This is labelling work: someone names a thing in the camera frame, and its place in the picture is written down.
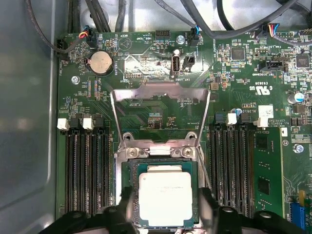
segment screw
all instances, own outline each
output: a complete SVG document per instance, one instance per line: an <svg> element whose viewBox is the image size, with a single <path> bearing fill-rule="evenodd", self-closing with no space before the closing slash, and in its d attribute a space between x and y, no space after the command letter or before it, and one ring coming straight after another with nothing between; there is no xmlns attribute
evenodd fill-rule
<svg viewBox="0 0 312 234"><path fill-rule="evenodd" d="M300 144L295 144L292 148L292 150L296 153L296 154L299 154L299 153L302 153L304 151L304 147Z"/></svg>
<svg viewBox="0 0 312 234"><path fill-rule="evenodd" d="M78 77L78 76L73 76L73 77L72 77L72 83L73 83L73 84L79 84L79 83L80 83L80 77Z"/></svg>
<svg viewBox="0 0 312 234"><path fill-rule="evenodd" d="M137 156L137 149L136 148L130 148L128 150L129 157L136 157Z"/></svg>
<svg viewBox="0 0 312 234"><path fill-rule="evenodd" d="M193 156L193 150L189 147L186 147L183 149L183 152L182 152L183 156L185 157L191 157Z"/></svg>
<svg viewBox="0 0 312 234"><path fill-rule="evenodd" d="M262 217L264 217L264 218L271 218L271 217L272 217L270 214L265 213L265 212L260 213L260 215L261 215Z"/></svg>
<svg viewBox="0 0 312 234"><path fill-rule="evenodd" d="M222 208L222 210L225 211L225 212L228 212L228 213L232 213L233 212L231 207L224 207L224 208Z"/></svg>
<svg viewBox="0 0 312 234"><path fill-rule="evenodd" d="M73 218L80 218L82 216L82 214L80 213L74 213L73 214Z"/></svg>
<svg viewBox="0 0 312 234"><path fill-rule="evenodd" d="M179 44L179 45L183 45L185 43L185 37L183 35L179 35L176 37L176 42Z"/></svg>

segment metal bracket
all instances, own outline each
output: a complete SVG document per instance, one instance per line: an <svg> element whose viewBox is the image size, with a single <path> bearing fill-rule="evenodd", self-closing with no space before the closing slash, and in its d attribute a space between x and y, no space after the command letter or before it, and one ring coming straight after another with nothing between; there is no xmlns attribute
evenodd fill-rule
<svg viewBox="0 0 312 234"><path fill-rule="evenodd" d="M116 159L116 202L119 202L121 192L121 164L129 159L148 158L149 156L170 156L172 158L190 158L198 161L198 185L210 187L207 171L204 165L204 153L200 147L200 139L207 117L210 90L202 88L183 88L178 83L145 83L139 88L119 89L111 92L111 102L118 130L119 149L115 152ZM115 104L126 99L149 99L155 95L168 95L171 99L192 98L205 102L205 109L199 122L198 131L189 132L184 139L170 139L165 143L155 143L150 139L135 140L131 133L121 133L121 126Z"/></svg>

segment blue wire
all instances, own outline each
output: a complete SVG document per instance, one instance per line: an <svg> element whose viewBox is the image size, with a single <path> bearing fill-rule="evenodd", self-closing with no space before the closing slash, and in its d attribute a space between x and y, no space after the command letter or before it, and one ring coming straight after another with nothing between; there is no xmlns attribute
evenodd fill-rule
<svg viewBox="0 0 312 234"><path fill-rule="evenodd" d="M198 35L199 34L199 26L198 25L196 25L196 35Z"/></svg>
<svg viewBox="0 0 312 234"><path fill-rule="evenodd" d="M274 28L274 31L273 31L274 35L276 34L276 30L277 30L278 27L279 27L279 23L277 25L275 25L275 28Z"/></svg>

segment white sticker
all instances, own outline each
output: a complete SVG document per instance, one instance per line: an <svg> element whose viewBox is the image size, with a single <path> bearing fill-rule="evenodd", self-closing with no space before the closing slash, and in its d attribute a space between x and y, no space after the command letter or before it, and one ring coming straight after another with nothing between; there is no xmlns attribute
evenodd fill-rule
<svg viewBox="0 0 312 234"><path fill-rule="evenodd" d="M288 137L288 129L287 128L281 128L282 137Z"/></svg>
<svg viewBox="0 0 312 234"><path fill-rule="evenodd" d="M259 117L274 118L273 106L258 106Z"/></svg>

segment blue capacitor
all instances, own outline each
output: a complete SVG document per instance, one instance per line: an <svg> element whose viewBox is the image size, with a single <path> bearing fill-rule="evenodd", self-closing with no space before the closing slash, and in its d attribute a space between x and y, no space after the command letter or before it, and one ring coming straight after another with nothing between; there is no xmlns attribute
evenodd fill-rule
<svg viewBox="0 0 312 234"><path fill-rule="evenodd" d="M231 109L231 113L235 113L236 116L240 116L242 112L243 112L242 109L239 108Z"/></svg>
<svg viewBox="0 0 312 234"><path fill-rule="evenodd" d="M304 100L303 93L295 93L295 94L290 94L288 96L288 102L290 104L296 104L296 103L299 103L299 102L303 102L303 100Z"/></svg>

